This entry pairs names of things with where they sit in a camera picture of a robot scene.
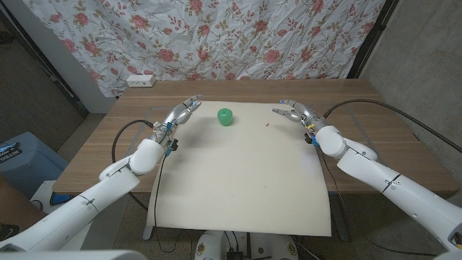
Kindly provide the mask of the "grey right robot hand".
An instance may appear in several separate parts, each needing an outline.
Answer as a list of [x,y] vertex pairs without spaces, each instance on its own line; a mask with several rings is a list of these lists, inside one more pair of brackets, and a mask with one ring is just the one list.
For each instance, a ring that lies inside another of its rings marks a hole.
[[272,111],[276,114],[284,116],[291,121],[301,123],[305,128],[319,131],[327,126],[325,118],[319,116],[313,109],[295,100],[280,100],[281,104],[289,105],[292,110],[282,110],[273,108]]

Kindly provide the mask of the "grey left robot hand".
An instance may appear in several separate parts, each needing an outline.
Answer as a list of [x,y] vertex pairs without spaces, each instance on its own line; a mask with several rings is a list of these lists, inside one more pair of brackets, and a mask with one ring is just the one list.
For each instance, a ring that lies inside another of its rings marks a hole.
[[185,124],[193,112],[199,108],[201,98],[202,95],[194,95],[175,106],[160,123],[154,125],[153,132],[149,138],[165,147],[175,127]]

